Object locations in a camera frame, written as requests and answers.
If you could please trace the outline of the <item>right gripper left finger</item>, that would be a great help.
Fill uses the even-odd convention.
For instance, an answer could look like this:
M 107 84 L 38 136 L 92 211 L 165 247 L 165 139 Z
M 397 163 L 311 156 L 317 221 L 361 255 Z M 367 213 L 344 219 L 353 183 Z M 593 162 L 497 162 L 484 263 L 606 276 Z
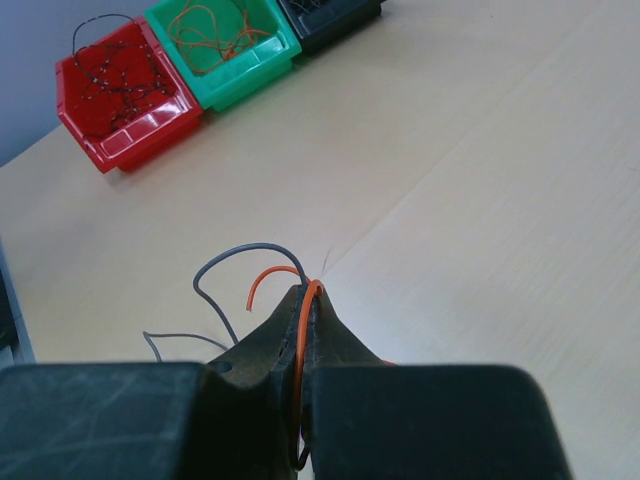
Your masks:
M 5 479 L 294 479 L 300 286 L 209 363 L 31 364 L 1 374 Z

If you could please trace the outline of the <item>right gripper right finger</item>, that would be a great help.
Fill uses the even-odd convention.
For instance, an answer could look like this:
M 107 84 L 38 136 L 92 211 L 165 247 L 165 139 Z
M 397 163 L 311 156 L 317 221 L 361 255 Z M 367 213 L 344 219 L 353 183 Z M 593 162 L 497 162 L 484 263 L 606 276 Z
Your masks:
M 389 365 L 313 300 L 303 431 L 318 479 L 568 479 L 543 390 L 511 365 Z

